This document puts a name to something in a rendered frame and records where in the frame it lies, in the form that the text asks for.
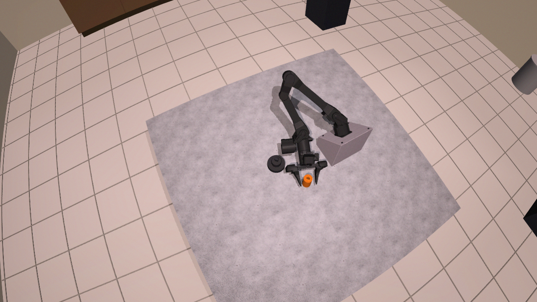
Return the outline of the orange knob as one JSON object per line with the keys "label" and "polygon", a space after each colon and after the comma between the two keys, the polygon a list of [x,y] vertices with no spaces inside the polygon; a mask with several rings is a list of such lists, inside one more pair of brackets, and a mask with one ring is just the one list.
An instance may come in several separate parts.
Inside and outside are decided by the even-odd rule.
{"label": "orange knob", "polygon": [[303,187],[310,187],[310,184],[311,184],[311,181],[312,181],[312,176],[310,174],[306,174],[303,178],[303,182],[302,182],[302,185]]}

